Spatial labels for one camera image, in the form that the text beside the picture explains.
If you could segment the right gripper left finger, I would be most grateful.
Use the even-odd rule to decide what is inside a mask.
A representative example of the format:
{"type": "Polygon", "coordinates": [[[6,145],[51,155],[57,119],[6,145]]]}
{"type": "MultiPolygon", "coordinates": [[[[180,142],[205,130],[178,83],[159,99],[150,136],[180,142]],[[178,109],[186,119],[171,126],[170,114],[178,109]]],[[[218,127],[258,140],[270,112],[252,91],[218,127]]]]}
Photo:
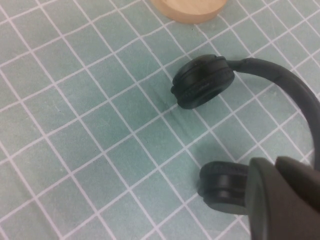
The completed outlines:
{"type": "Polygon", "coordinates": [[[320,210],[300,198],[264,158],[250,161],[245,206],[253,240],[320,238],[320,210]]]}

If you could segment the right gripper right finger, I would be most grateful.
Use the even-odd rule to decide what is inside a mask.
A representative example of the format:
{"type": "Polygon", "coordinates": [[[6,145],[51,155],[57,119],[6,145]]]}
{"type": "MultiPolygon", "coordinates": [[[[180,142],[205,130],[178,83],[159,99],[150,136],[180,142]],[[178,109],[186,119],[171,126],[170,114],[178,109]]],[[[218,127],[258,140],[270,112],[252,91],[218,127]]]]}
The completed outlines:
{"type": "Polygon", "coordinates": [[[319,171],[287,156],[279,156],[275,167],[301,199],[315,210],[320,209],[319,171]]]}

